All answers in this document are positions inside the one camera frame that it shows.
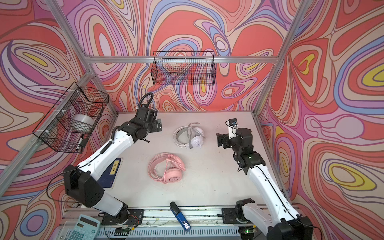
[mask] yellow label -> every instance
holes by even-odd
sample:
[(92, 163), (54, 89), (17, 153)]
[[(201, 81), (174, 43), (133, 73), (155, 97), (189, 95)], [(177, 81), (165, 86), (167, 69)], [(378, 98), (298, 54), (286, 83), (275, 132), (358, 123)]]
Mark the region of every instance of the yellow label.
[(119, 161), (120, 161), (120, 160), (115, 160), (115, 161), (113, 162), (113, 166), (112, 166), (110, 175), (114, 175), (114, 174), (116, 173), (116, 170), (117, 170), (118, 165), (119, 165)]

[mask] pink headphones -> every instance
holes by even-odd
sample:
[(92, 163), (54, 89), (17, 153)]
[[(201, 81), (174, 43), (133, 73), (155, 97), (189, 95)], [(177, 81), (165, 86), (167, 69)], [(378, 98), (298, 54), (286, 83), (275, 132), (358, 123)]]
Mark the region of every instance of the pink headphones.
[[(157, 164), (163, 161), (167, 161), (166, 170), (164, 172), (163, 177), (159, 178), (159, 176), (156, 173), (155, 167)], [(171, 162), (171, 164), (173, 165), (173, 167), (169, 169), (167, 169), (168, 161)], [(148, 164), (148, 175), (150, 176), (150, 178), (152, 178), (156, 182), (162, 182), (164, 184), (180, 181), (182, 177), (181, 170), (185, 171), (185, 166), (183, 161), (181, 161), (181, 159), (176, 155), (166, 153), (166, 152), (156, 155), (154, 158), (152, 158), (152, 160)]]

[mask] white headphones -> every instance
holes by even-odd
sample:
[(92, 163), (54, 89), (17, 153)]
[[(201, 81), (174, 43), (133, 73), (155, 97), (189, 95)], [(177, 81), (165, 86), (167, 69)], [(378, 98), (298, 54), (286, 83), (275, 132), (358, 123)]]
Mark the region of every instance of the white headphones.
[[(204, 143), (204, 132), (201, 128), (197, 126), (191, 126), (192, 124), (200, 124), (199, 122), (192, 122), (188, 126), (182, 126), (176, 129), (173, 134), (173, 141), (178, 147), (182, 148), (194, 148), (201, 147)], [(187, 131), (187, 136), (189, 139), (188, 143), (181, 143), (177, 138), (180, 132)]]

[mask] wire basket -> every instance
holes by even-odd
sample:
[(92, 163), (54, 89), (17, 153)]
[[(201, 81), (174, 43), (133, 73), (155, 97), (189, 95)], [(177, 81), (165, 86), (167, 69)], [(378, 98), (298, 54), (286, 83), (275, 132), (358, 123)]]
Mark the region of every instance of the wire basket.
[(54, 110), (58, 113), (53, 121), (44, 130), (36, 130), (48, 112), (33, 134), (56, 152), (82, 153), (108, 102), (107, 93), (77, 86), (68, 102)]
[(154, 51), (154, 85), (215, 85), (213, 51)]

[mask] psychedelic wallpaper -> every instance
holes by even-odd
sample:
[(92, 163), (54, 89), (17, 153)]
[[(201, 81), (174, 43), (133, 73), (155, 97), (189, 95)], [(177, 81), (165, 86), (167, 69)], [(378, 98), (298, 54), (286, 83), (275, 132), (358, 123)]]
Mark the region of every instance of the psychedelic wallpaper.
[[(73, 49), (43, 1), (0, 1), (0, 172), (31, 137), (61, 94), (84, 74)], [(45, 194), (48, 181), (104, 142), (112, 113), (106, 109), (81, 155), (42, 145), (0, 197), (0, 239), (47, 239), (70, 204)], [(49, 189), (65, 200), (57, 178)]]
[(384, 1), (314, 0), (258, 113), (324, 239), (384, 239), (383, 56)]
[[(61, 4), (80, 45), (91, 56), (153, 56), (153, 51), (170, 50), (276, 56), (297, 6), (294, 0)], [(215, 86), (152, 86), (151, 65), (94, 64), (117, 111), (133, 111), (148, 91), (154, 92), (154, 107), (160, 111), (249, 111), (271, 69), (271, 64), (221, 63)]]

